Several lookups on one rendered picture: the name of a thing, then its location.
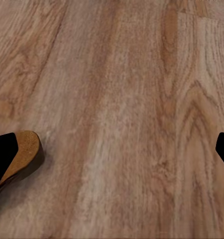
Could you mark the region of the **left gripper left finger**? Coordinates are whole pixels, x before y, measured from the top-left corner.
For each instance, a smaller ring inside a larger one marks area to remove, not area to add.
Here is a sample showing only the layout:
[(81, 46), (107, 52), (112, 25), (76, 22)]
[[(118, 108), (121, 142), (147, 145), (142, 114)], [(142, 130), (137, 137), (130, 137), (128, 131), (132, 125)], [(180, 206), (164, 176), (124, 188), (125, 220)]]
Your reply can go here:
[(0, 180), (18, 152), (15, 134), (8, 133), (0, 136)]

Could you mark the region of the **sandal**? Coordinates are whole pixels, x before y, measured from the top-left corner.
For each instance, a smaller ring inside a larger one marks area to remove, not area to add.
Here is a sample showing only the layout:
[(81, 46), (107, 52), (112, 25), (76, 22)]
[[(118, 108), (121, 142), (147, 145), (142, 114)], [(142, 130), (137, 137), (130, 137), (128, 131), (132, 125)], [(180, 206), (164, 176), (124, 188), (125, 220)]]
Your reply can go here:
[(12, 183), (32, 174), (44, 162), (42, 144), (36, 132), (24, 130), (14, 134), (18, 152), (0, 180), (0, 193)]

